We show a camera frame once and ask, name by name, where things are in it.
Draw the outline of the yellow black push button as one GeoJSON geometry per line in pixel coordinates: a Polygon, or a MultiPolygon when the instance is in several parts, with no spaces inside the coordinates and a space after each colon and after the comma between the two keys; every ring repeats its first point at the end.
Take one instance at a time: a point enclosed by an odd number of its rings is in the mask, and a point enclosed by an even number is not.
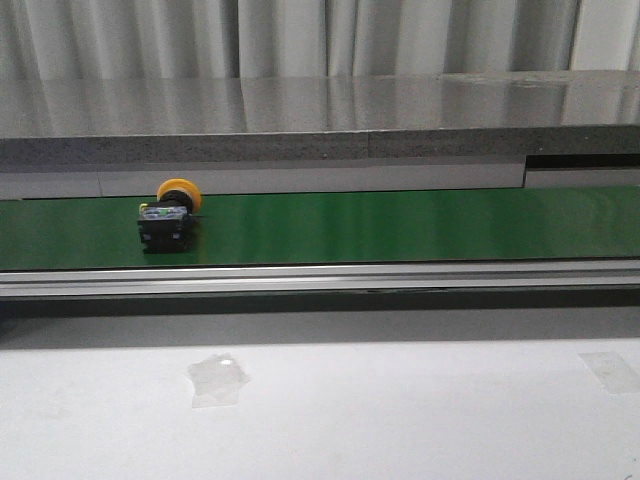
{"type": "Polygon", "coordinates": [[[146,254],[189,251],[196,237],[202,193],[192,181],[171,178],[156,191],[156,200],[138,208],[137,226],[146,254]]]}

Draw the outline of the clear tape patch left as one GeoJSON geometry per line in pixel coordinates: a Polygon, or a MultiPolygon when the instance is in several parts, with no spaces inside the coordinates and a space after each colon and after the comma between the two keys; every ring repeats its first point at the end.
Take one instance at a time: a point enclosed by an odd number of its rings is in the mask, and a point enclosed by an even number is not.
{"type": "Polygon", "coordinates": [[[187,375],[193,385],[194,409],[227,407],[239,402],[250,376],[230,354],[214,354],[191,364],[187,375]]]}

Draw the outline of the clear tape patch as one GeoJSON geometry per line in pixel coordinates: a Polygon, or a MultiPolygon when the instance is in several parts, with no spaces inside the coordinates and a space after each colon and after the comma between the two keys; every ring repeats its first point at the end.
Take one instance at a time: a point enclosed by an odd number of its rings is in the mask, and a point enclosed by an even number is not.
{"type": "Polygon", "coordinates": [[[194,409],[227,407],[239,402],[250,376],[230,354],[214,354],[191,364],[187,375],[193,385],[194,409]]]}
{"type": "Polygon", "coordinates": [[[581,353],[579,357],[608,393],[632,394],[639,392],[639,373],[618,353],[581,353]]]}

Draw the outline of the green conveyor belt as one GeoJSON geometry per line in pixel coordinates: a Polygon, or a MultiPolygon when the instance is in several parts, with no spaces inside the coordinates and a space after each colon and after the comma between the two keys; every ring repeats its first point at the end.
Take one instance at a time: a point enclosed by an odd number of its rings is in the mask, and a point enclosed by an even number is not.
{"type": "Polygon", "coordinates": [[[148,254],[137,197],[9,200],[5,271],[623,258],[635,186],[211,195],[184,252],[148,254]]]}

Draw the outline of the grey stone counter slab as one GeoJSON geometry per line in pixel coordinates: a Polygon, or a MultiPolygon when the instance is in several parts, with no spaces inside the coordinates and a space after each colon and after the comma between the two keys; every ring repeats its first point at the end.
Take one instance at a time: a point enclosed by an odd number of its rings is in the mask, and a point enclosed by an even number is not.
{"type": "Polygon", "coordinates": [[[1,85],[5,171],[638,150],[635,72],[1,85]]]}

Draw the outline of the clear tape patch right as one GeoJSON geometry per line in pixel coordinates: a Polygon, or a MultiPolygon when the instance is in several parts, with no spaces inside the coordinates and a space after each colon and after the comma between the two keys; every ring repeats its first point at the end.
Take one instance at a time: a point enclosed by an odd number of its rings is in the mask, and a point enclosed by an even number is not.
{"type": "Polygon", "coordinates": [[[579,357],[608,393],[632,394],[639,392],[639,373],[618,353],[581,353],[579,357]]]}

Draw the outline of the white pleated curtain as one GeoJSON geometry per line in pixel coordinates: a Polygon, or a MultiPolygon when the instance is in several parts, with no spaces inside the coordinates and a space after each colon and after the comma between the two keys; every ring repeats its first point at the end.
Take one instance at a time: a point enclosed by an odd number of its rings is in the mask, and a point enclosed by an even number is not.
{"type": "Polygon", "coordinates": [[[5,1],[5,80],[639,67],[635,1],[5,1]]]}

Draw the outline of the grey conveyor back rail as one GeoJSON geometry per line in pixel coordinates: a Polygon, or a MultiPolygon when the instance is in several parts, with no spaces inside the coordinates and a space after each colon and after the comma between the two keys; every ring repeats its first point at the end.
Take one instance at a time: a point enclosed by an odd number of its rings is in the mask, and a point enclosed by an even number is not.
{"type": "Polygon", "coordinates": [[[10,166],[9,199],[151,196],[170,178],[205,194],[636,185],[636,154],[463,155],[341,160],[241,160],[140,165],[10,166]]]}

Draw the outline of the aluminium conveyor front rail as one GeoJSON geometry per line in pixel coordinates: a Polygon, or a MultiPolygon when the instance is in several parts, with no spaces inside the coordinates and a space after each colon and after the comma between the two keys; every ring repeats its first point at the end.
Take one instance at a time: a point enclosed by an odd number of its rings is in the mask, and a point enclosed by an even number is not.
{"type": "Polygon", "coordinates": [[[79,298],[230,292],[629,286],[636,259],[170,267],[4,272],[1,296],[79,298]]]}

